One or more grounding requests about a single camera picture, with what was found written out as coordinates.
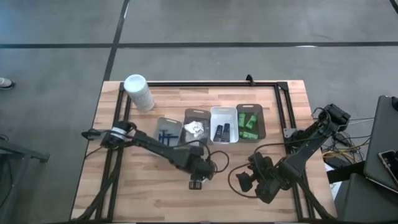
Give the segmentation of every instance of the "white container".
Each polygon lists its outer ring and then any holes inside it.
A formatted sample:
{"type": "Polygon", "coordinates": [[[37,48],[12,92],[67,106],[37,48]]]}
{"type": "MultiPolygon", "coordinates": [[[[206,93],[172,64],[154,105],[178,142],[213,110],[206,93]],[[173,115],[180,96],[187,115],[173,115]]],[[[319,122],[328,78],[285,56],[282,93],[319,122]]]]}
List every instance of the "white container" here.
{"type": "Polygon", "coordinates": [[[154,98],[150,93],[147,81],[142,75],[130,75],[124,81],[124,89],[139,111],[150,111],[154,106],[154,98]]]}
{"type": "Polygon", "coordinates": [[[236,108],[228,106],[214,106],[210,110],[210,139],[213,141],[216,134],[217,125],[223,126],[224,124],[229,124],[229,142],[214,142],[219,144],[231,144],[236,143],[239,140],[239,130],[238,130],[238,112],[236,108]]]}

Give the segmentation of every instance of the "black floor stripe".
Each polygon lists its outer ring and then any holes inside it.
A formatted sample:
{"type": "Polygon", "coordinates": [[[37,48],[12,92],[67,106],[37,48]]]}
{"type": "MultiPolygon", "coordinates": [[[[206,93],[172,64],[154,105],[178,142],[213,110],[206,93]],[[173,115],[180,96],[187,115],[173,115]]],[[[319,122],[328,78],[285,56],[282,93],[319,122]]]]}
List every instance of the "black floor stripe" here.
{"type": "Polygon", "coordinates": [[[103,49],[113,44],[0,44],[0,49],[103,49]]]}
{"type": "Polygon", "coordinates": [[[396,13],[398,14],[398,4],[396,0],[390,0],[392,7],[395,9],[396,13]]]}
{"type": "Polygon", "coordinates": [[[208,42],[208,43],[136,43],[118,44],[118,48],[222,48],[222,47],[394,47],[398,41],[385,42],[208,42]]]}
{"type": "Polygon", "coordinates": [[[116,28],[116,33],[114,35],[111,52],[109,53],[109,58],[108,58],[108,62],[106,64],[103,81],[109,81],[109,79],[111,78],[114,58],[116,56],[116,52],[118,51],[118,44],[120,41],[120,36],[122,35],[123,24],[124,24],[124,21],[126,18],[127,8],[129,6],[129,3],[130,3],[130,0],[124,0],[124,2],[123,2],[122,11],[121,11],[120,17],[119,17],[118,27],[116,28]]]}
{"type": "MultiPolygon", "coordinates": [[[[121,29],[115,35],[120,40],[121,29]]],[[[397,47],[398,41],[382,42],[202,42],[202,43],[125,43],[125,44],[0,44],[0,49],[173,49],[231,47],[397,47]]]]}

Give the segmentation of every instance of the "white cylindrical container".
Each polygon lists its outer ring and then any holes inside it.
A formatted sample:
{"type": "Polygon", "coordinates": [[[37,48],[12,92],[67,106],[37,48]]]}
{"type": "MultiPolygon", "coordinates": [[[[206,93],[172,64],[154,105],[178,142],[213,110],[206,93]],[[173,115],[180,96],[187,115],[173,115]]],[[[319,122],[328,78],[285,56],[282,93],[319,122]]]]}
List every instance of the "white cylindrical container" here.
{"type": "Polygon", "coordinates": [[[124,81],[124,89],[139,111],[149,111],[155,106],[147,81],[142,75],[130,75],[124,81]]]}

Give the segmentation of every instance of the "green object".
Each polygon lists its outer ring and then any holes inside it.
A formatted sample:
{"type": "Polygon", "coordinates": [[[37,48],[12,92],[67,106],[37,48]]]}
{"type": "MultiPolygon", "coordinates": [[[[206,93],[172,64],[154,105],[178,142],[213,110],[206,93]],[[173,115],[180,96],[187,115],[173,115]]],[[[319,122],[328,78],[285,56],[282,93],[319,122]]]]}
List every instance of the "green object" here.
{"type": "Polygon", "coordinates": [[[259,139],[259,135],[258,134],[253,134],[253,133],[249,133],[246,131],[240,132],[239,136],[243,139],[250,139],[250,140],[257,140],[259,139]]]}
{"type": "Polygon", "coordinates": [[[246,114],[244,112],[239,113],[238,126],[240,128],[244,128],[244,119],[245,118],[246,118],[246,114]]]}
{"type": "Polygon", "coordinates": [[[248,123],[246,124],[246,128],[247,129],[249,129],[249,130],[252,130],[253,129],[253,126],[256,124],[256,122],[257,122],[257,113],[255,113],[255,114],[253,114],[251,117],[250,117],[250,119],[249,119],[249,121],[248,121],[248,123]]]}

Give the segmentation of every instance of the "gray floor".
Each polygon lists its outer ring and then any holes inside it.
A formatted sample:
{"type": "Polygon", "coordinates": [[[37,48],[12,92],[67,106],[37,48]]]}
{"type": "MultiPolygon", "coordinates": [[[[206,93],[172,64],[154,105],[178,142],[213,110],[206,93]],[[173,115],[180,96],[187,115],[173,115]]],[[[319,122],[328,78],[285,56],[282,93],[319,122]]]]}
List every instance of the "gray floor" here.
{"type": "MultiPolygon", "coordinates": [[[[1,1],[0,44],[110,43],[122,3],[1,1]]],[[[387,0],[131,0],[121,42],[398,41],[397,24],[387,0]]],[[[51,153],[32,162],[14,223],[68,220],[109,50],[0,50],[0,77],[17,82],[0,92],[0,133],[51,153]]],[[[110,80],[304,79],[312,108],[363,118],[379,95],[398,95],[397,58],[398,47],[119,49],[110,80]]]]}

